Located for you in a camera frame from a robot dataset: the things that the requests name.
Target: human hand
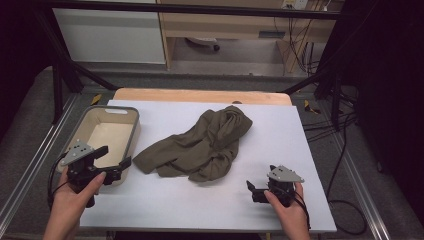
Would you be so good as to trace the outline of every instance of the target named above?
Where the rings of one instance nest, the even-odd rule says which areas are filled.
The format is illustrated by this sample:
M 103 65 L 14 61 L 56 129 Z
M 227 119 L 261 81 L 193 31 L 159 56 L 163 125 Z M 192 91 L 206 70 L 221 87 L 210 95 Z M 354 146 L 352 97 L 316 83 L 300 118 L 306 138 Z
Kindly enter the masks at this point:
M 296 198 L 302 202 L 302 184 L 295 182 L 294 185 L 297 192 Z M 286 208 L 280 203 L 278 198 L 272 192 L 266 190 L 264 194 L 268 199 L 268 202 L 274 208 L 274 211 L 277 213 L 281 227 L 283 228 L 287 237 L 291 240 L 309 240 L 310 236 L 307 217 L 303 208 L 296 201 L 293 201 L 290 207 Z
M 67 171 L 68 168 L 63 170 L 58 186 L 68 181 Z M 56 191 L 44 240 L 73 239 L 75 237 L 85 206 L 100 189 L 105 177 L 105 172 L 100 173 L 78 194 L 71 189 L 68 183 Z

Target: gray floor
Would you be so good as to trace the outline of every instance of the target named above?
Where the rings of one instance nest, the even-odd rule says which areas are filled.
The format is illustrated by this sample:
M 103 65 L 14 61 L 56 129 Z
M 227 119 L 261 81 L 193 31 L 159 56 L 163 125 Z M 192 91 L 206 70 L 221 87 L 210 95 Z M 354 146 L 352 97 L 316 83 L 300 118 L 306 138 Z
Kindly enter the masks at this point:
M 257 90 L 274 92 L 283 90 L 305 76 L 296 72 L 282 78 L 283 66 L 276 45 L 272 41 L 220 40 L 221 50 L 214 52 L 210 47 L 198 46 L 184 39 L 179 39 L 175 51 L 173 68 L 166 70 L 163 66 L 134 68 L 128 73 L 107 73 L 100 69 L 99 75 L 108 81 L 126 87 L 146 88 L 188 88 L 217 90 Z M 53 95 L 51 72 L 41 73 L 22 104 L 15 121 L 0 145 L 0 204 L 5 206 L 10 194 L 18 184 L 32 157 L 36 153 L 43 138 L 51 127 L 53 119 Z M 304 100 L 309 100 L 313 108 L 321 105 L 311 94 L 314 86 L 308 86 L 301 92 L 292 95 L 293 104 L 298 107 L 303 124 L 317 123 L 326 120 L 323 114 L 305 111 Z M 46 204 L 46 179 L 52 162 L 62 151 L 67 137 L 75 126 L 83 110 L 90 105 L 93 96 L 102 92 L 100 104 L 107 103 L 112 92 L 88 86 L 83 94 L 76 98 L 75 107 L 55 144 L 50 149 L 40 172 L 36 175 L 31 188 L 9 224 L 6 236 L 19 235 L 22 239 L 39 237 L 48 219 Z M 352 111 L 349 106 L 342 105 L 344 112 Z M 306 132 L 307 138 L 319 132 Z M 348 149 L 361 176 L 366 182 L 377 209 L 384 221 L 391 239 L 424 239 L 424 230 L 413 211 L 400 193 L 390 175 L 380 174 L 376 162 L 368 149 L 360 126 L 352 124 L 347 129 Z M 310 143 L 317 171 L 323 188 L 326 189 L 331 173 L 335 167 L 340 151 L 336 147 L 333 136 L 328 136 Z M 331 199 L 349 200 L 358 205 L 352 183 L 341 166 L 330 195 Z M 333 215 L 341 226 L 357 231 L 361 227 L 360 217 L 346 206 L 334 206 Z M 102 231 L 83 231 L 81 236 L 104 236 Z M 360 236 L 337 233 L 323 234 L 323 239 L 374 239 L 368 229 Z

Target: olive green cloth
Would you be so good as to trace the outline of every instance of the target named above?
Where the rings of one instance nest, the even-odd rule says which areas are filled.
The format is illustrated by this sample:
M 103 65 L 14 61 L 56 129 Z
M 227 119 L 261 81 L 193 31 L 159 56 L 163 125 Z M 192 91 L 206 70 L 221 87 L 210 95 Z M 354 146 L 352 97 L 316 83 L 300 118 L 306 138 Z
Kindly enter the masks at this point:
M 186 133 L 154 143 L 133 162 L 144 173 L 156 169 L 161 177 L 188 175 L 192 181 L 212 181 L 228 173 L 239 139 L 251 126 L 252 121 L 235 106 L 207 110 Z

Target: gray carpet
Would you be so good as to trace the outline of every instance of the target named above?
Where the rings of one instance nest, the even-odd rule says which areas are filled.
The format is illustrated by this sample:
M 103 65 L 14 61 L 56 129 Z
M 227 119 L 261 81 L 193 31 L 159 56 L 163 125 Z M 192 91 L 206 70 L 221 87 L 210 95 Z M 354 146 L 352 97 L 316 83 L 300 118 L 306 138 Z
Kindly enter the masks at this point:
M 128 74 L 115 75 L 103 74 L 107 80 L 120 86 L 146 87 L 146 88 L 186 88 L 186 89 L 226 89 L 226 90 L 259 90 L 275 91 L 285 89 L 295 80 L 279 81 L 272 77 L 230 77 L 230 76 L 199 76 L 199 75 L 171 75 L 171 74 Z M 31 92 L 23 103 L 15 121 L 5 136 L 0 146 L 0 164 L 2 166 L 0 190 L 0 203 L 5 204 L 25 171 L 29 160 L 38 149 L 44 136 L 47 134 L 50 122 L 53 118 L 53 96 L 50 91 L 51 75 L 43 72 L 36 79 Z M 324 120 L 322 114 L 315 114 L 304 110 L 304 99 L 311 101 L 311 106 L 317 107 L 310 92 L 312 87 L 306 88 L 301 93 L 292 96 L 293 104 L 298 106 L 303 124 L 316 123 Z M 7 234 L 27 233 L 40 235 L 44 231 L 48 219 L 46 204 L 46 183 L 51 164 L 59 155 L 68 136 L 74 128 L 82 112 L 91 103 L 95 92 L 90 90 L 81 94 L 72 110 L 71 117 L 67 120 L 63 132 L 55 142 L 42 166 L 28 194 L 22 202 L 15 217 L 10 223 Z M 100 104 L 105 104 L 113 93 L 104 93 Z M 344 111 L 349 112 L 349 107 L 344 106 Z M 307 132 L 307 137 L 314 136 L 319 132 Z M 354 155 L 355 164 L 360 169 L 362 177 L 378 207 L 384 223 L 392 239 L 424 239 L 424 230 L 417 221 L 414 213 L 400 193 L 396 183 L 390 175 L 380 174 L 377 171 L 372 154 L 367 148 L 360 126 L 352 124 L 348 128 L 348 148 Z M 339 157 L 339 151 L 335 148 L 334 139 L 328 136 L 310 143 L 311 152 L 326 189 L 329 184 L 331 173 Z M 357 199 L 352 185 L 341 166 L 336 176 L 332 191 L 332 199 L 349 200 L 355 204 Z M 351 208 L 337 205 L 333 210 L 336 222 L 351 231 L 360 230 L 362 220 Z M 81 236 L 104 236 L 104 232 L 82 232 Z M 341 231 L 332 234 L 324 234 L 327 239 L 373 239 L 368 230 L 360 236 L 353 236 Z

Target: white table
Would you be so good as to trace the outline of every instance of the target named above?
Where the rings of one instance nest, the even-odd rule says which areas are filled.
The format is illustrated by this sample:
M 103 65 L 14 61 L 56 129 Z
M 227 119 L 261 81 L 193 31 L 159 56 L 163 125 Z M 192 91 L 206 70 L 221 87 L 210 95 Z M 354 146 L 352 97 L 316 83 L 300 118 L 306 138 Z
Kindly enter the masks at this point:
M 207 109 L 225 103 L 112 100 L 109 105 L 139 110 L 141 134 L 133 156 L 171 134 L 184 133 Z M 81 227 L 128 231 L 275 232 L 279 221 L 269 204 L 254 203 L 246 180 L 266 188 L 269 165 L 284 165 L 305 179 L 311 233 L 334 232 L 297 110 L 293 106 L 241 104 L 253 125 L 240 141 L 239 155 L 221 179 L 195 183 L 187 177 L 161 178 L 135 165 L 123 184 L 103 187 L 86 209 Z

